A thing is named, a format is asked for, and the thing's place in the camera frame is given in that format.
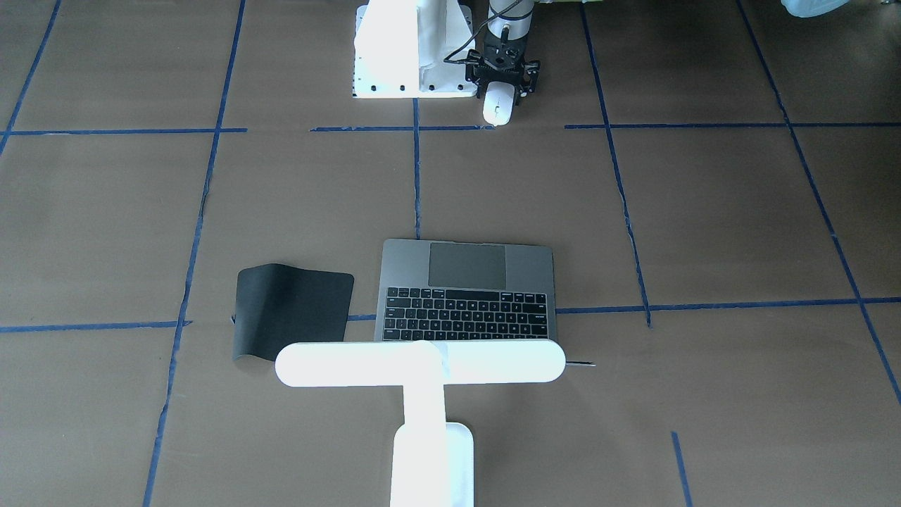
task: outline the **white computer mouse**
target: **white computer mouse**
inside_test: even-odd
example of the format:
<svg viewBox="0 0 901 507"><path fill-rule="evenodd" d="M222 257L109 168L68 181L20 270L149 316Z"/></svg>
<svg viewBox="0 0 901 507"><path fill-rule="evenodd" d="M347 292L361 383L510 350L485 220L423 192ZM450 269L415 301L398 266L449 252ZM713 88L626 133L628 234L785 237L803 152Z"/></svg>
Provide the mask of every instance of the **white computer mouse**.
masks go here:
<svg viewBox="0 0 901 507"><path fill-rule="evenodd" d="M485 121L494 126L506 125L513 114L513 100L516 88L510 83L492 81L485 92L485 104L482 115Z"/></svg>

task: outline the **t-shaped white stand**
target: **t-shaped white stand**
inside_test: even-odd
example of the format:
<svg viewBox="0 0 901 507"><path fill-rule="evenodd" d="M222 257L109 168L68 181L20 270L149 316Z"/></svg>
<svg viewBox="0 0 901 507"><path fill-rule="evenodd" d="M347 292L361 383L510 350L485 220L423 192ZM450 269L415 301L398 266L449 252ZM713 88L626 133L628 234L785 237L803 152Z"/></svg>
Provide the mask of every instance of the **t-shaped white stand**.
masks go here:
<svg viewBox="0 0 901 507"><path fill-rule="evenodd" d="M297 343L276 375L291 387L404 386L391 507L472 507L472 433L446 421L444 385L550 382L565 366L550 340Z"/></svg>

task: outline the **laptop keyboard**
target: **laptop keyboard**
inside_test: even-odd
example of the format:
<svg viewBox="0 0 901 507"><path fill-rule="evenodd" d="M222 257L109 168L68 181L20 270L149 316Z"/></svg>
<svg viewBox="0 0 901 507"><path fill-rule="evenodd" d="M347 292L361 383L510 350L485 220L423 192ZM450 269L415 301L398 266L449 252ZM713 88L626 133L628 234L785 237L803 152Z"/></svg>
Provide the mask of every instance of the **laptop keyboard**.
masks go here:
<svg viewBox="0 0 901 507"><path fill-rule="evenodd" d="M390 287L386 340L548 337L546 294Z"/></svg>

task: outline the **keyboard key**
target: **keyboard key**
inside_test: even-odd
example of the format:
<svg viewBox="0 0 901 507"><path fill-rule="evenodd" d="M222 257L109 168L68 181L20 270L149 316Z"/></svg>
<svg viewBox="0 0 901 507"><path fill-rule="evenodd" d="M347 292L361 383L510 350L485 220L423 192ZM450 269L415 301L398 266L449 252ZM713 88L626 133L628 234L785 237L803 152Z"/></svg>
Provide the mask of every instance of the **keyboard key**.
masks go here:
<svg viewBox="0 0 901 507"><path fill-rule="evenodd" d="M387 306L389 308L410 308L412 301L410 298L388 298Z"/></svg>
<svg viewBox="0 0 901 507"><path fill-rule="evenodd" d="M526 303L523 305L523 312L525 312L525 313L543 313L543 314L547 315L548 307L546 307L545 305L538 305L538 304L530 305L529 303Z"/></svg>
<svg viewBox="0 0 901 507"><path fill-rule="evenodd" d="M497 301L497 292L488 292L485 290L448 289L446 294L449 300Z"/></svg>

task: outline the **trackpad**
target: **trackpad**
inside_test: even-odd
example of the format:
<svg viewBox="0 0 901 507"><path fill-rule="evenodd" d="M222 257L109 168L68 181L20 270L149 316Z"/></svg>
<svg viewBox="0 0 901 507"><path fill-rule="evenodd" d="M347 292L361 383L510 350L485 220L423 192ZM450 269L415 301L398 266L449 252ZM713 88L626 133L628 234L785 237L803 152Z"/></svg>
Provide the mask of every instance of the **trackpad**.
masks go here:
<svg viewBox="0 0 901 507"><path fill-rule="evenodd" d="M503 290L506 288L505 249L491 244L432 243L429 285Z"/></svg>

